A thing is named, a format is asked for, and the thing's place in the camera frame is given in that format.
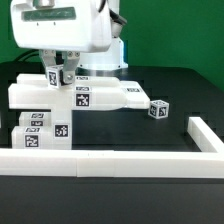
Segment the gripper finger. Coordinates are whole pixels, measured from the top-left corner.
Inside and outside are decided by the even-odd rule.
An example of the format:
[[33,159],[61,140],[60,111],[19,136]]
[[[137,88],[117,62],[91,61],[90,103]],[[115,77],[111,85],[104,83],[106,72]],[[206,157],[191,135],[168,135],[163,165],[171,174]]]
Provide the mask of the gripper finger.
[[39,57],[45,69],[45,75],[55,68],[56,66],[56,51],[55,50],[39,50]]
[[67,51],[62,53],[63,72],[62,81],[64,84],[72,84],[75,80],[76,68],[80,60],[80,53],[76,51]]

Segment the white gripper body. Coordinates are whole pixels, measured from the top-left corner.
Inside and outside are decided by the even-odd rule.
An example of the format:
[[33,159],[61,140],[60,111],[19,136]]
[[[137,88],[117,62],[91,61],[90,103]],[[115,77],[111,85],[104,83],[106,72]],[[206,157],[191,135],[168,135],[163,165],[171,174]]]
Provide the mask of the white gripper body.
[[12,0],[10,12],[21,48],[104,52],[112,42],[106,0]]

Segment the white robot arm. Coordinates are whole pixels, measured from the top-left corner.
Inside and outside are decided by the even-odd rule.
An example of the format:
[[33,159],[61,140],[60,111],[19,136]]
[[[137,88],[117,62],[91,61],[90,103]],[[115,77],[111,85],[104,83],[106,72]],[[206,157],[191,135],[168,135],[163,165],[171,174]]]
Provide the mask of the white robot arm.
[[120,0],[12,0],[13,35],[36,49],[52,86],[71,84],[82,53],[106,52],[127,20]]

